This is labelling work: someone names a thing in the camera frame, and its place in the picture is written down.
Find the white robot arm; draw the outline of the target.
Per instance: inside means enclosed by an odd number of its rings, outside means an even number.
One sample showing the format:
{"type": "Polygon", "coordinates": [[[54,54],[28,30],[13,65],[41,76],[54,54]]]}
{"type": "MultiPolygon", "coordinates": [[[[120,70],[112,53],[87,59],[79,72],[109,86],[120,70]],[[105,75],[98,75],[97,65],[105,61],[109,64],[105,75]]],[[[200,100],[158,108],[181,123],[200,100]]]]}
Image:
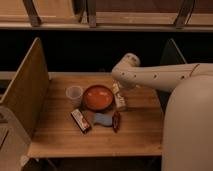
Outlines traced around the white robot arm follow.
{"type": "Polygon", "coordinates": [[[213,63],[142,67],[128,53],[112,77],[123,87],[144,85],[170,94],[161,171],[213,171],[213,63]]]}

